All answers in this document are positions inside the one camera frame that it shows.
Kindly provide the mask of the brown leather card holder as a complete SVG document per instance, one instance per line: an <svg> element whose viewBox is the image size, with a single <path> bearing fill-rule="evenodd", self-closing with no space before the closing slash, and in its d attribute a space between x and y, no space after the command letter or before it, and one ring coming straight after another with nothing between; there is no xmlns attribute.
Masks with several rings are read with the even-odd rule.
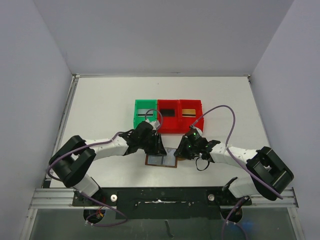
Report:
<svg viewBox="0 0 320 240"><path fill-rule="evenodd" d="M176 151L175 148L164 148L166 151L166 155L146 155L145 165L146 166L154 166L154 167L166 167L166 168L177 168L178 161L183 161L185 158L174 156Z"/></svg>

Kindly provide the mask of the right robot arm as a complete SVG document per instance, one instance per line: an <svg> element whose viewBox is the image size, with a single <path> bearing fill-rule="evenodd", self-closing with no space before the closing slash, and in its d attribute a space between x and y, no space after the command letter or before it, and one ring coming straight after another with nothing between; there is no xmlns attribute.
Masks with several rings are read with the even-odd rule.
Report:
<svg viewBox="0 0 320 240"><path fill-rule="evenodd" d="M248 177L234 177L225 185L222 197L230 205L242 197L257 194L275 201L294 179L293 172L270 147L244 149L219 140L208 141L196 127L183 135L174 156L188 160L202 159L245 170Z"/></svg>

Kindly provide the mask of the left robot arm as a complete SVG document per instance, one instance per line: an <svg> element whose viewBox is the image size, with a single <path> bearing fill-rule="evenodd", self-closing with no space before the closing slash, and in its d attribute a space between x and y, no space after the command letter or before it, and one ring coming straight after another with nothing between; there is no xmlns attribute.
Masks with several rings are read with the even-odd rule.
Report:
<svg viewBox="0 0 320 240"><path fill-rule="evenodd" d="M67 188L84 194L84 200L95 206L100 203L100 186L87 172L96 160L113 156L127 156L143 150L152 156L166 156L161 134L162 124L144 120L135 129L119 131L111 139L85 140L79 135L71 137L49 160L47 173L53 171Z"/></svg>

